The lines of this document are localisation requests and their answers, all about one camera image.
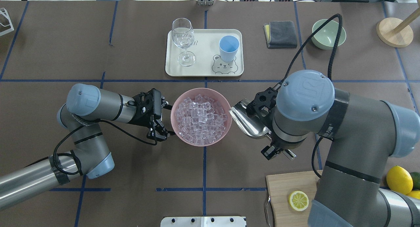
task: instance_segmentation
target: wooden cutting board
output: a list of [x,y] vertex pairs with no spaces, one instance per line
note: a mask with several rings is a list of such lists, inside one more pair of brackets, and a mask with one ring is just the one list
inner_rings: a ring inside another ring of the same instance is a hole
[[[283,173],[267,175],[268,194],[271,197],[271,207],[274,213],[275,226],[305,226],[309,217],[312,200],[315,198],[318,177],[313,171],[298,173]],[[309,207],[297,212],[288,204],[288,196],[293,191],[302,191],[309,198]]]

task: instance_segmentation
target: table surface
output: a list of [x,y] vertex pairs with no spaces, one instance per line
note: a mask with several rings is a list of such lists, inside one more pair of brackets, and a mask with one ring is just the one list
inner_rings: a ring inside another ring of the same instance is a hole
[[[346,42],[333,64],[334,86],[365,97],[417,110],[420,102],[420,21],[414,41],[395,49],[376,35],[386,16],[405,18],[417,4],[274,3],[216,1],[42,2],[0,1],[15,31],[0,37],[0,176],[48,156],[68,131],[56,121],[75,83],[133,96],[156,88],[169,102],[183,92],[208,87],[231,105],[252,99],[282,79],[297,49],[267,49],[263,25],[295,23],[299,43],[314,22],[343,16]],[[238,29],[245,71],[240,77],[173,78],[165,73],[166,37],[178,17],[196,29]],[[292,67],[327,71],[330,51],[309,43]],[[171,128],[169,112],[164,124]],[[146,128],[119,124],[137,135]],[[138,143],[101,124],[115,168],[97,179],[76,179],[0,212],[0,226],[159,226],[165,216],[246,216],[264,226],[265,176],[311,170],[313,135],[294,152],[267,161],[268,140],[253,140],[232,124],[219,143],[197,148],[177,137],[157,146]],[[320,144],[320,169],[330,142]],[[73,148],[65,142],[61,151]],[[420,171],[420,150],[394,165]]]

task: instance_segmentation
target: green bowl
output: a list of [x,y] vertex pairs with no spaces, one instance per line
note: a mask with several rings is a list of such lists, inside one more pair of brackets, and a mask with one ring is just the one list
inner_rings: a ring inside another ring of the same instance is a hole
[[[316,22],[312,26],[312,33],[326,21],[327,19],[321,19],[318,22]],[[327,23],[327,25],[325,25],[321,30],[319,30],[319,32],[317,32],[312,37],[312,42],[319,49],[324,49],[324,50],[333,49],[338,29],[339,29],[339,23],[336,21],[330,21],[329,23]],[[342,32],[340,35],[338,46],[341,46],[341,44],[344,43],[345,41],[346,41],[346,31],[342,27]]]

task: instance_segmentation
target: robotic arm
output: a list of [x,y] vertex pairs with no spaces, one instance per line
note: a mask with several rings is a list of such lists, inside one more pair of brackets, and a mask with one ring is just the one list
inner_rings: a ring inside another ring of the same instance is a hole
[[127,97],[91,85],[74,85],[57,120],[71,131],[75,149],[0,177],[0,210],[84,174],[94,179],[111,171],[114,160],[98,124],[102,119],[147,127],[147,138],[155,143],[146,143],[155,145],[174,135],[162,123],[162,109],[171,108],[156,89]]
[[290,154],[309,132],[333,141],[309,226],[420,224],[420,200],[379,188],[387,158],[408,155],[420,138],[415,112],[335,89],[321,73],[302,70],[252,102],[242,100],[231,114],[248,136],[269,137],[261,151],[268,160]]

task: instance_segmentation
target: bear drawing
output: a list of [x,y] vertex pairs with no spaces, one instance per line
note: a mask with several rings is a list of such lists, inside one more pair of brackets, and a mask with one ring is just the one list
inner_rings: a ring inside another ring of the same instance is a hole
[[213,66],[211,67],[211,69],[213,70],[213,72],[215,72],[215,74],[218,74],[218,73],[220,73],[220,74],[229,74],[229,73],[235,74],[236,71],[238,71],[238,66],[235,62],[236,57],[235,57],[235,60],[232,61],[232,62],[225,62],[220,58],[219,55],[215,55],[215,56],[213,56],[213,60],[214,60],[214,63],[213,63]]

